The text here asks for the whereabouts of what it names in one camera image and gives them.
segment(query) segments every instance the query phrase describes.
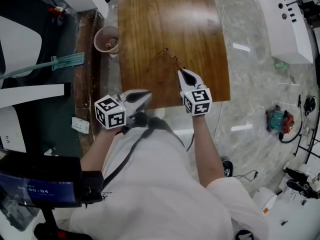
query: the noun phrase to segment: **white panel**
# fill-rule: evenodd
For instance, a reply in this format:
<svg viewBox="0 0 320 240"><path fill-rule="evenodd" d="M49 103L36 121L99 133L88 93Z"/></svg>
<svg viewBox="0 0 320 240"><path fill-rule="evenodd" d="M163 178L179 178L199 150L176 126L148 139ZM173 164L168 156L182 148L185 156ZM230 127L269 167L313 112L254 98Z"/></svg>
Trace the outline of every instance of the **white panel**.
<svg viewBox="0 0 320 240"><path fill-rule="evenodd" d="M42 45L42 38L37 32L0 16L0 40L5 73L37 64ZM31 71L19 76L24 77L30 73Z"/></svg>
<svg viewBox="0 0 320 240"><path fill-rule="evenodd" d="M64 84L48 84L0 89L0 109L24 102L63 96Z"/></svg>

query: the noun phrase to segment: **black strap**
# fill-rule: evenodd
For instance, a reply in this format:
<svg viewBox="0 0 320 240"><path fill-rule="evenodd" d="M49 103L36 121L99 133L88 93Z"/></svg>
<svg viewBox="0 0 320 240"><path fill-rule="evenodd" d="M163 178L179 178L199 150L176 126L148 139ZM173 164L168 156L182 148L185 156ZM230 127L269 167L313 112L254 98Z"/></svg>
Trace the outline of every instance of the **black strap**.
<svg viewBox="0 0 320 240"><path fill-rule="evenodd" d="M129 152L129 154L126 155L125 159L123 160L123 162L117 167L117 169L115 169L103 182L103 190L105 189L105 187L122 171L122 169L126 166L126 164L129 162L130 157L132 155L132 153L135 151L137 145L139 144L139 142L142 139L146 139L148 138L155 129L146 129L143 134L141 135L141 137L132 145L131 150Z"/></svg>

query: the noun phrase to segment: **wood grain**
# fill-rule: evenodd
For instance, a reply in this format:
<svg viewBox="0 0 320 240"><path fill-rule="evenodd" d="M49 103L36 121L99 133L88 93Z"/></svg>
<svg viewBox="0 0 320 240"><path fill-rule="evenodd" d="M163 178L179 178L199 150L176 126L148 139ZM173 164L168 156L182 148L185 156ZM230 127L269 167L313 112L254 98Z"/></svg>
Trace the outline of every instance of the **wood grain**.
<svg viewBox="0 0 320 240"><path fill-rule="evenodd" d="M83 154L100 131L94 101L100 99L101 52L94 47L94 37L102 25L102 17L96 10L83 12L76 39L76 52L84 53L85 59L83 65L74 67L75 116L90 123L89 134L79 132Z"/></svg>
<svg viewBox="0 0 320 240"><path fill-rule="evenodd" d="M155 58L164 48L202 77L214 102L230 100L225 41L214 0L119 0L118 27L122 89L152 91L149 108L182 104L178 65L164 52Z"/></svg>

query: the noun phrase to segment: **white machine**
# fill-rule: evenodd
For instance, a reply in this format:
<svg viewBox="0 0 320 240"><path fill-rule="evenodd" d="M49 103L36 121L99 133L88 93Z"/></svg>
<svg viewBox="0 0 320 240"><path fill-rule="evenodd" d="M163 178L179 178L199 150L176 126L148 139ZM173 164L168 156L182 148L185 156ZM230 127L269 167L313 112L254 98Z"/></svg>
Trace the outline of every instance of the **white machine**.
<svg viewBox="0 0 320 240"><path fill-rule="evenodd" d="M13 106L0 109L0 147L6 150L26 152L19 119Z"/></svg>
<svg viewBox="0 0 320 240"><path fill-rule="evenodd" d="M296 0L259 0L271 55L288 64L312 64L314 56L304 19Z"/></svg>
<svg viewBox="0 0 320 240"><path fill-rule="evenodd" d="M37 64L42 46L42 38L37 32L0 16L0 41L5 62L5 72L3 68L0 72L10 73ZM0 89L2 85L3 80L0 79Z"/></svg>

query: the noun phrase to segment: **timer display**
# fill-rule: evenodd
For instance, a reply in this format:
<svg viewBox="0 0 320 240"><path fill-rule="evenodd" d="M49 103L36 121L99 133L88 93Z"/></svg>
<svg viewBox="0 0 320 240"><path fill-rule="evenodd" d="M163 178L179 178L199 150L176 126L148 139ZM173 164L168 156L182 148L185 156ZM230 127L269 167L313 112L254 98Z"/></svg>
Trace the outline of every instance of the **timer display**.
<svg viewBox="0 0 320 240"><path fill-rule="evenodd" d="M0 186L4 193L19 203L48 202L74 203L72 182L41 181L0 173Z"/></svg>

